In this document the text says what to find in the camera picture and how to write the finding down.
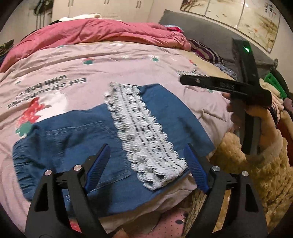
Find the person left hand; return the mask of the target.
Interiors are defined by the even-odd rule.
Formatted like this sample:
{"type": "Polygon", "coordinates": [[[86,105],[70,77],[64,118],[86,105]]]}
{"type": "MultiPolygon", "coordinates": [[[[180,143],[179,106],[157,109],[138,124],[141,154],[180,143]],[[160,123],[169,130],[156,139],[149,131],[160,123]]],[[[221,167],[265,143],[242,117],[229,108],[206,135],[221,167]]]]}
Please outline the person left hand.
{"type": "Polygon", "coordinates": [[[129,238],[129,236],[123,229],[120,229],[112,238],[129,238]]]}

